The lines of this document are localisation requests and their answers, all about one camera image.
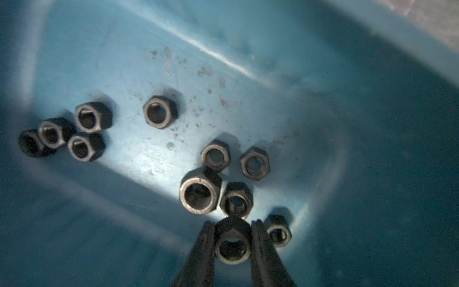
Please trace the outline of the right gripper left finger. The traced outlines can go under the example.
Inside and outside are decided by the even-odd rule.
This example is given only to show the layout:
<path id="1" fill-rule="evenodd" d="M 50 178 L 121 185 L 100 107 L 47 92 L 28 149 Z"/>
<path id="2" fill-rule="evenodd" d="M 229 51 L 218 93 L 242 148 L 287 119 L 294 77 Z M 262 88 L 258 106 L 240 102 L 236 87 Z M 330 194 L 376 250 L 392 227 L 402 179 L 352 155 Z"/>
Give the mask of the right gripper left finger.
<path id="1" fill-rule="evenodd" d="M 206 221 L 184 266 L 171 287 L 213 287 L 215 283 L 215 226 Z"/>

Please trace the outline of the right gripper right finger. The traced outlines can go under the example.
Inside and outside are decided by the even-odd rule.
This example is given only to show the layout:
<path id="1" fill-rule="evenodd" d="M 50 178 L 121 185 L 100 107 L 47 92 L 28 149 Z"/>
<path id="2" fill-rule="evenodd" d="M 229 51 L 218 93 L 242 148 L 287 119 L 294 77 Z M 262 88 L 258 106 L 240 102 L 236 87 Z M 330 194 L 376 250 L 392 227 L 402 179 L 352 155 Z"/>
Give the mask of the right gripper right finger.
<path id="1" fill-rule="evenodd" d="M 251 222 L 251 233 L 252 286 L 296 287 L 261 220 Z"/>

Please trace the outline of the teal plastic storage box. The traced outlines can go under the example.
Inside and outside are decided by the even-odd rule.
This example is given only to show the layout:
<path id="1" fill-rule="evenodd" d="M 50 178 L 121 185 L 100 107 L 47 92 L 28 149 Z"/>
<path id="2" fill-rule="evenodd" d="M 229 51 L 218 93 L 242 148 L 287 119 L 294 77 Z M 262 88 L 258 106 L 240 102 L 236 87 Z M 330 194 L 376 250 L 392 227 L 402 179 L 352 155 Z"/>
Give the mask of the teal plastic storage box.
<path id="1" fill-rule="evenodd" d="M 153 96 L 178 118 L 148 125 Z M 24 130 L 102 102 L 95 161 Z M 179 200 L 202 149 L 249 221 L 283 215 L 300 287 L 459 284 L 459 55 L 372 1 L 2 1 L 1 285 L 167 287 L 205 221 Z M 270 172 L 244 176 L 258 147 Z"/>

